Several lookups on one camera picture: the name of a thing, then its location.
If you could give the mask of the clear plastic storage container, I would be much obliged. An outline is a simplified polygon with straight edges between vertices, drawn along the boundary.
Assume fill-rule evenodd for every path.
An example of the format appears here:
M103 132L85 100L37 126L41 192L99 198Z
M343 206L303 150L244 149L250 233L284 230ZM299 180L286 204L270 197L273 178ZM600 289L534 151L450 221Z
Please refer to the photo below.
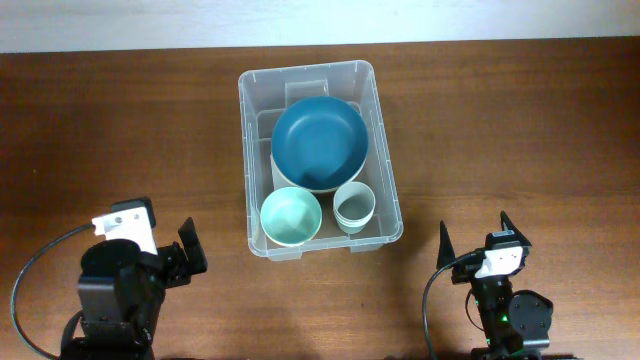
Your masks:
M336 248L351 252L377 250L398 240L403 220L386 139L373 66L365 60L249 70L238 79L248 248L271 261L297 260L303 254ZM282 113L299 100L332 96L347 102L363 118L369 152L355 178L376 197L372 219L356 234L342 231L333 215L333 195L322 194L323 220L310 241L295 247L272 242L262 230L260 208L274 191L271 173L271 137Z

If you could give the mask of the mint green plastic cup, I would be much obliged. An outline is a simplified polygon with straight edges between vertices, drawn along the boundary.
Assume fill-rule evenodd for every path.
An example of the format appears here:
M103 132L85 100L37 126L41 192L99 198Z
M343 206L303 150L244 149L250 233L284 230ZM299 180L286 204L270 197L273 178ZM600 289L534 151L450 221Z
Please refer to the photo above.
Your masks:
M364 229L373 217L376 198L373 190L362 182L349 182L337 189L333 213L339 228L347 234Z

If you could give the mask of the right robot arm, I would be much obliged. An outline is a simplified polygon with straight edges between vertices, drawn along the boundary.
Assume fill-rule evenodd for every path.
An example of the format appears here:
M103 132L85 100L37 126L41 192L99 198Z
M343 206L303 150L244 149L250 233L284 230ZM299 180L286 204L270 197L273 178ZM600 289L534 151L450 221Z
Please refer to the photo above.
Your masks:
M451 270L454 284L470 284L487 346L473 359L539 359L550 344L553 303L531 291L514 291L510 278L525 267L531 242L500 213L501 230L485 245L457 257L445 224L440 225L438 270Z

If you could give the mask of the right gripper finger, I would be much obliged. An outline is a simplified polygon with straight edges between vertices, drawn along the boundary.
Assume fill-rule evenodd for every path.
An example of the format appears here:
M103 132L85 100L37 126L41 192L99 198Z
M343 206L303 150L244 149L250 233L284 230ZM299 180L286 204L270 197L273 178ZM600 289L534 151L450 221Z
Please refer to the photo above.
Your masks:
M451 264L456 259L455 251L443 220L439 223L439 248L436 269L440 270Z
M500 212L500 222L501 222L502 230L503 231L511 230L515 234L516 239L522 246L531 245L531 242L517 229L517 227L513 224L513 222L508 217L505 211Z

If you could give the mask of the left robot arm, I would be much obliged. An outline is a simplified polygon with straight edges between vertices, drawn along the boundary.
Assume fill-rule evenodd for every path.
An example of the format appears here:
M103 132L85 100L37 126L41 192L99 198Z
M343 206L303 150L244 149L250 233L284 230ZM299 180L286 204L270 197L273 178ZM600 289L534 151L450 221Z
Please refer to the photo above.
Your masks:
M151 360L166 290L207 271L193 219L179 228L179 242L164 247L154 241L148 197L117 202L91 224L105 239L81 258L81 310L63 330L60 357Z

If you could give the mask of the mint green small bowl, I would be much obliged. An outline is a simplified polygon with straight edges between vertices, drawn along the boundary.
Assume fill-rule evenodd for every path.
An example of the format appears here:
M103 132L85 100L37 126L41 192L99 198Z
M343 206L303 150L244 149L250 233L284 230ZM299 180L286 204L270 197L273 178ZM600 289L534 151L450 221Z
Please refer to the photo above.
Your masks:
M323 213L318 199L309 191L284 187L273 191L260 209L265 235L284 247L295 247L311 240L320 230Z

